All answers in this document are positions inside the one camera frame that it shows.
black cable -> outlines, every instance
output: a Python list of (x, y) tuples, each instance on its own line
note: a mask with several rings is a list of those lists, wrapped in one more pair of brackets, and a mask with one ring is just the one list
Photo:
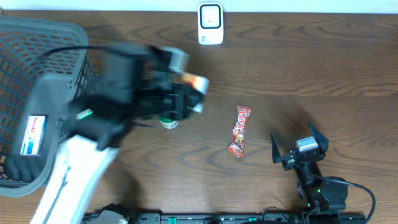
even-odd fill
[(372, 218), (372, 215), (373, 215), (373, 213), (374, 213), (374, 209), (376, 208), (376, 198), (375, 198), (375, 196), (374, 196), (374, 194), (373, 194), (373, 192), (372, 192), (371, 190), (369, 190), (368, 188), (366, 188), (366, 187), (364, 187), (364, 186), (362, 186), (362, 185), (360, 185), (360, 184), (355, 184), (355, 183), (351, 183), (351, 182), (343, 181), (343, 180), (327, 179), (327, 178), (325, 178), (325, 177), (320, 177), (320, 176), (318, 176), (318, 175), (311, 174), (311, 173), (307, 172), (306, 170), (304, 170), (304, 169), (302, 169), (302, 168), (300, 168), (300, 170), (301, 170), (302, 172), (304, 172), (305, 174), (310, 175), (310, 176), (312, 176), (312, 177), (314, 177), (314, 178), (317, 178), (317, 179), (320, 179), (320, 180), (326, 180), (326, 181), (330, 181), (330, 182), (336, 182), (336, 183), (339, 183), (339, 184), (346, 184), (346, 185), (349, 185), (349, 186), (353, 186), (353, 187), (357, 187), (357, 188), (360, 188), (360, 189), (365, 190), (365, 191), (371, 196), (371, 198), (372, 198), (372, 208), (371, 208), (371, 211), (369, 212), (368, 217), (365, 219), (364, 224), (367, 224), (367, 223), (370, 221), (370, 219)]
[(47, 224), (47, 222), (48, 222), (48, 220), (49, 220), (49, 218), (51, 216), (52, 210), (54, 209), (54, 207), (55, 207), (55, 205), (57, 203), (57, 200), (59, 199), (59, 197), (61, 195), (62, 189), (68, 184), (67, 178), (68, 178), (69, 171), (70, 171), (70, 166), (68, 166), (67, 170), (65, 171), (65, 174), (63, 175), (62, 185), (61, 185), (60, 189), (58, 190), (57, 195), (55, 196), (55, 199), (52, 202), (51, 207), (50, 207), (49, 211), (47, 212), (47, 214), (46, 214), (46, 216), (44, 218), (43, 224)]
[(65, 50), (83, 50), (83, 49), (92, 49), (92, 50), (105, 50), (109, 53), (112, 54), (117, 54), (123, 57), (136, 57), (137, 55), (129, 54), (126, 52), (123, 52), (122, 50), (115, 49), (113, 47), (105, 47), (105, 46), (92, 46), (92, 45), (87, 45), (87, 46), (72, 46), (72, 47), (59, 47), (56, 49), (48, 50), (44, 52), (39, 58), (44, 58), (47, 57), (51, 54), (55, 54), (58, 52), (62, 52)]
[(270, 209), (270, 208), (276, 208), (276, 209), (278, 209), (278, 211), (280, 211), (280, 214), (285, 218), (285, 220), (286, 220), (287, 222), (289, 222), (289, 219), (286, 218), (286, 216), (282, 213), (282, 211), (281, 211), (278, 207), (275, 207), (275, 206), (270, 206), (270, 207), (266, 208), (266, 209), (262, 212), (262, 214), (261, 214), (261, 221), (265, 221), (265, 220), (264, 220), (264, 215), (267, 213), (268, 209)]

